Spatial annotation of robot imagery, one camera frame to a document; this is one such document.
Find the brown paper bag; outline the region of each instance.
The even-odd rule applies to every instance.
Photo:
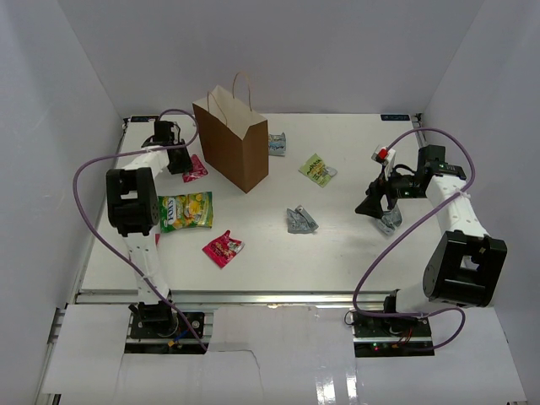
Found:
[[[268,123],[251,108],[247,76],[249,106],[235,98],[239,74],[246,76],[236,74],[232,94],[216,86],[193,103],[193,111],[206,162],[248,192],[268,176]]]

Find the white table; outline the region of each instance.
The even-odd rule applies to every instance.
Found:
[[[392,241],[373,219],[354,209],[380,166],[370,159],[378,144],[388,144],[412,127],[411,122],[384,122],[378,115],[267,114],[270,133],[285,132],[287,155],[270,156],[266,179],[245,194],[211,166],[209,174],[191,183],[166,170],[156,179],[159,195],[212,192],[212,229],[181,229],[162,235],[159,259],[171,289],[176,291],[230,292],[351,292],[365,269]],[[189,117],[167,116],[178,122],[182,137],[194,133]],[[122,152],[139,149],[154,132],[154,124],[129,124]],[[416,167],[418,142],[414,135],[397,145],[397,162]],[[190,154],[203,154],[198,140]],[[338,174],[325,188],[298,172],[314,153],[335,167]],[[132,158],[120,159],[117,167]],[[286,208],[302,204],[320,225],[313,235],[287,232]],[[401,231],[430,209],[427,200],[401,201]],[[244,250],[220,270],[201,249],[226,230],[246,243]],[[111,228],[106,210],[100,233],[116,248],[127,248]],[[380,264],[364,289],[388,291],[421,280],[440,231],[433,218],[411,234]],[[94,243],[82,291],[133,291],[132,269]]]

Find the gray wall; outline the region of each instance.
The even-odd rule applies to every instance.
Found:
[[[55,307],[89,242],[73,172],[115,149],[122,122],[56,0],[0,0],[0,55],[0,403],[19,405],[33,402]],[[84,177],[93,217],[97,175]]]
[[[122,115],[191,109],[239,70],[263,112],[416,113],[482,0],[59,3]]]
[[[429,125],[454,133],[471,152],[472,203],[508,245],[494,306],[531,404],[540,403],[538,72],[540,3],[488,0],[425,112]],[[464,162],[454,148],[450,156]]]

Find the purple cable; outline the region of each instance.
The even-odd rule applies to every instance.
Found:
[[[431,127],[426,127],[426,128],[421,127],[421,128],[411,129],[410,131],[407,131],[407,132],[403,133],[402,135],[400,135],[399,137],[397,137],[395,141],[393,141],[392,143],[390,143],[390,145],[388,145],[387,149],[393,148],[396,145],[396,143],[401,141],[407,135],[410,135],[411,133],[421,132],[421,131],[431,131],[431,132],[440,133],[440,134],[446,136],[447,138],[449,138],[453,143],[455,143],[457,145],[457,147],[463,152],[463,154],[467,158],[467,162],[469,163],[469,166],[471,167],[471,177],[470,177],[469,181],[465,184],[465,186],[463,186],[463,188],[459,192],[456,192],[454,195],[447,198],[445,201],[443,201],[437,207],[433,208],[431,211],[429,211],[427,214],[425,214],[421,219],[419,219],[417,222],[415,222],[405,232],[403,232],[401,235],[399,235],[384,251],[382,251],[382,253],[371,263],[371,265],[368,267],[367,271],[365,272],[364,276],[358,282],[358,285],[356,286],[356,289],[354,290],[353,305],[354,305],[354,309],[358,313],[360,313],[360,314],[362,314],[364,316],[371,316],[371,317],[374,317],[374,318],[401,318],[401,317],[404,317],[404,316],[414,316],[414,317],[428,318],[430,316],[436,316],[436,315],[442,314],[443,312],[448,312],[448,311],[457,311],[457,312],[459,312],[462,315],[462,321],[461,321],[459,327],[457,328],[456,332],[452,336],[450,336],[448,339],[446,339],[443,343],[436,344],[435,346],[433,346],[431,348],[411,348],[411,350],[427,351],[427,350],[435,350],[435,349],[438,349],[438,348],[442,348],[443,346],[446,346],[448,343],[450,343],[455,338],[457,338],[457,335],[459,335],[461,333],[463,327],[465,326],[466,316],[465,316],[465,312],[463,311],[463,309],[458,308],[458,307],[449,307],[449,308],[444,308],[442,310],[436,310],[434,312],[430,312],[429,314],[423,314],[421,312],[386,314],[386,313],[382,313],[382,312],[371,312],[369,310],[361,310],[359,308],[358,302],[357,302],[360,289],[364,285],[365,280],[367,280],[367,278],[373,273],[373,271],[375,270],[377,265],[382,261],[382,259],[384,259],[386,257],[386,255],[392,251],[392,249],[394,249],[397,245],[399,245],[399,243],[402,240],[404,240],[407,236],[411,235],[413,233],[413,231],[415,229],[417,229],[421,224],[423,224],[429,218],[431,218],[435,214],[437,214],[446,205],[448,205],[449,203],[454,201],[457,197],[459,197],[461,195],[462,192],[466,191],[473,184],[474,179],[476,177],[476,169],[474,167],[473,158],[471,158],[471,155],[467,152],[467,150],[462,145],[462,143],[460,143],[455,137],[450,135],[448,132],[443,131],[441,129],[431,128]]]
[[[176,307],[176,305],[174,305],[172,302],[169,302],[167,300],[167,297],[163,296],[158,291],[158,289],[156,289],[156,287],[150,282],[150,280],[145,278],[144,272],[140,268],[138,268],[138,266],[135,263],[133,263],[128,257],[125,257],[124,255],[122,255],[113,245],[111,245],[109,242],[107,242],[105,240],[105,238],[100,235],[100,233],[94,227],[94,225],[92,224],[92,221],[90,221],[90,219],[88,218],[88,215],[84,211],[83,204],[81,203],[80,197],[78,195],[78,187],[77,187],[78,177],[80,176],[80,174],[83,172],[84,169],[86,169],[88,166],[90,166],[90,165],[92,165],[94,163],[100,162],[101,160],[124,158],[126,156],[135,156],[135,155],[138,155],[138,154],[147,154],[147,153],[151,153],[151,152],[158,152],[160,150],[187,148],[189,145],[191,145],[195,141],[195,139],[197,138],[197,135],[199,134],[199,126],[197,124],[197,120],[195,120],[195,117],[192,116],[189,112],[186,112],[184,110],[177,110],[177,109],[166,110],[166,111],[162,112],[159,115],[158,121],[161,119],[161,117],[164,114],[167,114],[167,113],[173,112],[173,111],[174,112],[180,112],[181,114],[189,116],[195,122],[195,128],[196,128],[195,129],[195,135],[193,135],[193,138],[191,138],[188,143],[186,143],[184,145],[172,145],[172,146],[163,146],[163,147],[152,148],[152,149],[136,150],[136,151],[133,151],[133,152],[125,152],[123,154],[110,154],[108,156],[101,156],[99,158],[89,160],[88,162],[82,164],[77,169],[77,171],[75,172],[75,175],[73,176],[73,197],[75,198],[75,203],[77,204],[78,211],[80,212],[84,223],[86,224],[86,226],[88,227],[88,229],[90,230],[92,235],[94,235],[95,238],[97,240],[99,240],[107,249],[112,251],[116,256],[118,256],[121,260],[123,260],[128,266],[130,266],[133,270],[135,270],[135,272],[139,276],[141,276],[143,278],[144,282],[149,286],[149,288],[154,292],[154,294],[156,294],[156,296],[160,300],[162,300],[164,303],[166,303],[172,310],[174,310],[174,311],[176,311],[178,313],[180,318],[186,323],[187,329],[189,329],[189,331],[192,333],[193,337],[198,341],[198,343],[201,345],[201,347],[206,352],[206,350],[207,350],[206,346],[204,345],[202,339],[197,335],[197,333],[193,329],[191,323],[187,320],[187,317],[184,315],[184,313],[181,310],[179,310]]]

